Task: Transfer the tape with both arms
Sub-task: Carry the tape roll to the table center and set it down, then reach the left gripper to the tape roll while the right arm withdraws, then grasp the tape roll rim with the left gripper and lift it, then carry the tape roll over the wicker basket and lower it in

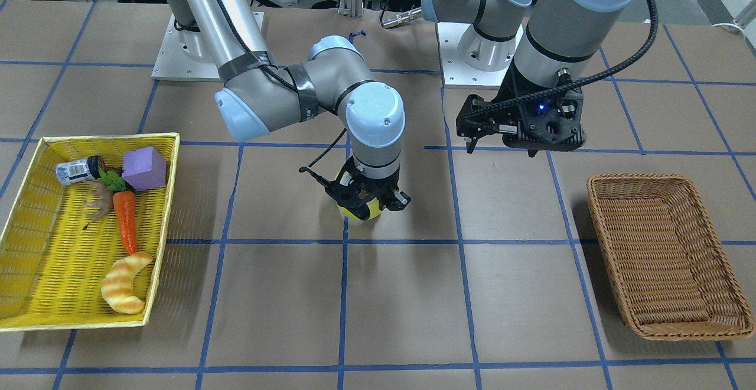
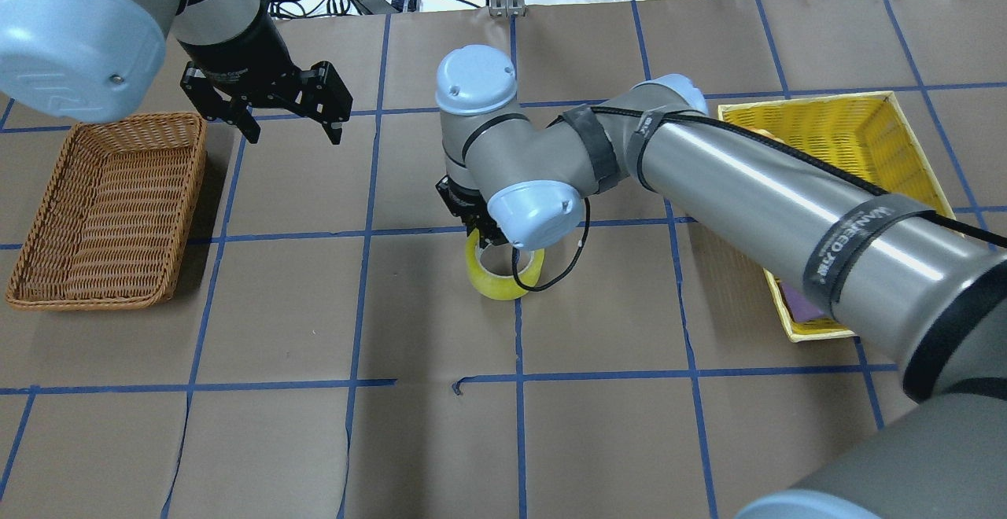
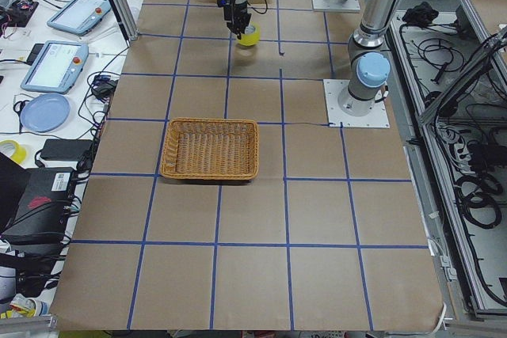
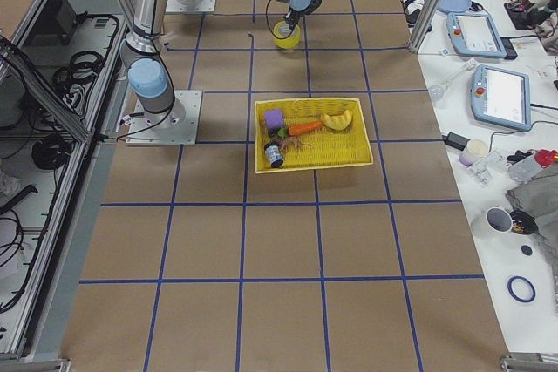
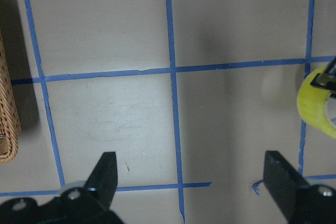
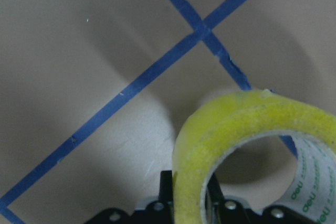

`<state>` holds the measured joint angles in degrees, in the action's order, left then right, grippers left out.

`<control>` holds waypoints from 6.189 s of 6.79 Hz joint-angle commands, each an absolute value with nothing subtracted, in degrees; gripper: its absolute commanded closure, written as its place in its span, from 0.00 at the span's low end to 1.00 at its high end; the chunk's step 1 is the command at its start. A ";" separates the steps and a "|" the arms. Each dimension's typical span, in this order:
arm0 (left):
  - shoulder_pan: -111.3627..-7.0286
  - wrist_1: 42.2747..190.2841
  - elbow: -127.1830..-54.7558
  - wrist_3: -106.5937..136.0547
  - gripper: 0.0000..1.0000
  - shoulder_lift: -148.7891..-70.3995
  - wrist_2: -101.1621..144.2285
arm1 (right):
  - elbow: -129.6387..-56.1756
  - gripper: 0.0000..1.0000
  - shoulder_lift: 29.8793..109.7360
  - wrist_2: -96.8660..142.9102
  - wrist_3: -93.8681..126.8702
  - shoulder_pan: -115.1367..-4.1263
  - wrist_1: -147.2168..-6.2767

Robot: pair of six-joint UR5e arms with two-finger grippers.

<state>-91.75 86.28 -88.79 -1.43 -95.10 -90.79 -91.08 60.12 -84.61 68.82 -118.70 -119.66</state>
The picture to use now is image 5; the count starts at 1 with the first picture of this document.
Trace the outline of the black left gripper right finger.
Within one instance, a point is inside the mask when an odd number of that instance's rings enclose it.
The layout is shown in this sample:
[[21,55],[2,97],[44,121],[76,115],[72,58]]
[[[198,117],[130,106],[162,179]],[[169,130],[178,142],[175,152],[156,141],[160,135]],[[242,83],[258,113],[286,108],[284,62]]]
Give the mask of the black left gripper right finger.
[[278,151],[265,152],[263,182],[287,223],[335,223],[335,189],[308,182]]

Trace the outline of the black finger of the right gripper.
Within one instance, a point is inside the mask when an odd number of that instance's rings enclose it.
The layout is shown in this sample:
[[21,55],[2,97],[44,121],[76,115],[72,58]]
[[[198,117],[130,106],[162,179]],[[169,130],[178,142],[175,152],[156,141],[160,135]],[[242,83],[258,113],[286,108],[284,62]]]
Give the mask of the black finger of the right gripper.
[[315,75],[310,85],[335,92],[335,58],[327,64],[321,73]]

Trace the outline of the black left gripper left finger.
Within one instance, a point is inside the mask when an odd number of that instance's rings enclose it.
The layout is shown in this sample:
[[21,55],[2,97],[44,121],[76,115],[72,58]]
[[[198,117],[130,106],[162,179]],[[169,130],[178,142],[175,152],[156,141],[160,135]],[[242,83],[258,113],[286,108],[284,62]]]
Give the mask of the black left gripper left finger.
[[1,223],[122,223],[110,206],[118,185],[115,152],[104,152],[83,183],[61,188],[49,202],[17,197],[1,203]]

